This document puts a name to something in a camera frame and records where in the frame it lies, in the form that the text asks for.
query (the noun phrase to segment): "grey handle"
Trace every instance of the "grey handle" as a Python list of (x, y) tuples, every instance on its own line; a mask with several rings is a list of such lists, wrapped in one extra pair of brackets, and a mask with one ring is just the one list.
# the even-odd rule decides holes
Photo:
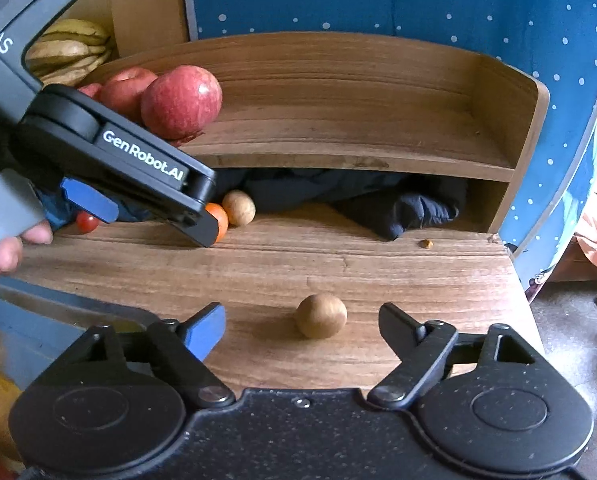
[(13, 170), (0, 173), (0, 240), (34, 227), (45, 214), (30, 182)]

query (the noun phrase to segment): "printed logo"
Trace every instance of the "printed logo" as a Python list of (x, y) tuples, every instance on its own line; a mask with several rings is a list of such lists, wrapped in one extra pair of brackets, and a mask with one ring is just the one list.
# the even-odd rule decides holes
[(176, 189), (181, 189), (185, 176), (189, 172), (187, 168), (180, 170), (176, 160), (163, 153), (157, 153), (154, 156), (151, 152), (146, 152), (144, 145), (139, 144), (138, 139), (135, 139), (127, 132), (116, 133), (108, 129), (109, 126), (111, 124), (107, 125), (102, 135), (99, 135), (98, 139), (94, 142), (96, 146), (99, 146), (106, 152), (120, 156), (120, 158), (136, 168), (147, 170), (147, 173), (152, 174), (162, 182)]

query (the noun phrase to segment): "wooden tabletop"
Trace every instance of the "wooden tabletop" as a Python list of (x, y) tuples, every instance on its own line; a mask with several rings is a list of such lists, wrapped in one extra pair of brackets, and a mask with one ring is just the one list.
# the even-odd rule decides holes
[[(462, 332), (505, 322), (543, 351), (498, 236), (430, 229), (383, 242), (327, 206), (259, 216), (210, 249), (156, 222), (64, 233), (50, 247), (29, 247), (16, 277), (180, 320), (220, 301), (227, 332), (206, 363), (236, 390), (372, 387), (399, 363), (379, 335), (387, 301)], [(305, 339), (292, 319), (317, 292), (335, 294), (349, 311), (328, 340)]]

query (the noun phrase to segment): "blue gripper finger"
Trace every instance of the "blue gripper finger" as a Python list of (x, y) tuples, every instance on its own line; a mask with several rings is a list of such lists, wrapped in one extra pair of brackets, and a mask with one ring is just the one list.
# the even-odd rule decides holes
[(118, 205), (96, 189), (73, 178), (61, 183), (65, 199), (90, 215), (111, 224), (118, 219)]
[(204, 361), (225, 333), (225, 307), (210, 303), (176, 330), (185, 347), (200, 361)]

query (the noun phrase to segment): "floor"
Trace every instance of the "floor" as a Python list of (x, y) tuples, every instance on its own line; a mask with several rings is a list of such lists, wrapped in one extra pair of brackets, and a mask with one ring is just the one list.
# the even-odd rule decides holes
[(597, 282), (546, 283), (532, 302), (551, 364), (590, 403), (595, 430), (579, 471), (597, 480)]

